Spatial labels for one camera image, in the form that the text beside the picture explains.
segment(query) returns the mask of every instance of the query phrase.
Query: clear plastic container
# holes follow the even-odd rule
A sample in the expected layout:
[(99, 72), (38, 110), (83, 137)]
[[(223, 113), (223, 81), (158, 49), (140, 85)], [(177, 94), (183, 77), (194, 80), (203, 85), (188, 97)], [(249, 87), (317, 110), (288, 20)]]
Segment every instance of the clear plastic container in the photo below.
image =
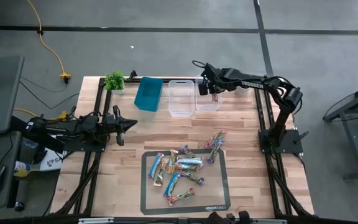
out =
[(172, 80), (168, 83), (169, 113), (173, 117), (187, 118), (195, 110), (194, 83), (191, 80)]
[(200, 95), (198, 91), (198, 84), (203, 82), (203, 77), (196, 77), (195, 95), (196, 95), (196, 108), (198, 111), (216, 111), (219, 106), (222, 105), (222, 93), (218, 94), (218, 102), (212, 102), (212, 95), (208, 94), (205, 96)]

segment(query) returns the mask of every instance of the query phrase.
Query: colorful wrapper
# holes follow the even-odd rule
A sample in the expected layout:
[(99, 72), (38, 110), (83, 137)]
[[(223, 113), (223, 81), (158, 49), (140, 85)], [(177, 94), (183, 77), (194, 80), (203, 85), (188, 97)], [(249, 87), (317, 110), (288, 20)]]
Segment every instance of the colorful wrapper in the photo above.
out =
[(204, 158), (202, 157), (196, 157), (196, 158), (191, 158), (191, 159), (178, 159), (177, 163), (179, 164), (202, 164), (204, 163)]
[(157, 174), (157, 178), (154, 181), (154, 186), (161, 187), (162, 186), (162, 180), (165, 175), (165, 168), (167, 168), (169, 162), (169, 158), (162, 158), (161, 164), (160, 164), (160, 171)]
[(196, 182), (198, 185), (204, 185), (204, 178), (197, 177), (196, 175), (192, 174), (191, 172), (187, 172), (187, 171), (183, 170), (183, 171), (181, 171), (180, 175), (182, 177), (186, 177), (187, 179)]
[(203, 164), (175, 164), (175, 172), (181, 172), (182, 170), (198, 172), (202, 168)]
[(157, 170), (158, 165), (160, 165), (161, 159), (164, 156), (161, 152), (157, 153), (157, 156), (154, 159), (154, 163), (152, 167), (150, 168), (148, 177), (150, 180), (154, 180), (155, 171)]
[(181, 149), (181, 151), (182, 151), (183, 153), (185, 153), (186, 156), (189, 157), (189, 158), (195, 158), (195, 157), (196, 157), (196, 155), (189, 149), (189, 146), (188, 146), (188, 145), (183, 146), (182, 149)]
[(226, 132), (222, 130), (204, 143), (205, 148), (212, 147), (212, 151), (207, 158), (207, 162), (209, 162), (210, 164), (213, 164), (215, 162), (216, 154), (218, 153), (218, 149), (223, 144), (225, 134)]
[(175, 172), (175, 163), (177, 162), (178, 153), (179, 152), (176, 150), (171, 150), (171, 156), (170, 156), (170, 160), (168, 163), (168, 170), (167, 170), (168, 174), (173, 174)]
[(172, 196), (172, 190), (175, 188), (180, 177), (180, 172), (176, 172), (172, 175), (171, 181), (169, 182), (167, 189), (164, 192), (164, 197), (170, 198)]
[(187, 198), (192, 198), (194, 195), (196, 195), (196, 193), (194, 192), (194, 190), (191, 188), (190, 190), (180, 193), (174, 197), (170, 197), (168, 198), (168, 203), (169, 205), (174, 205), (175, 203), (179, 202), (180, 200), (184, 200)]

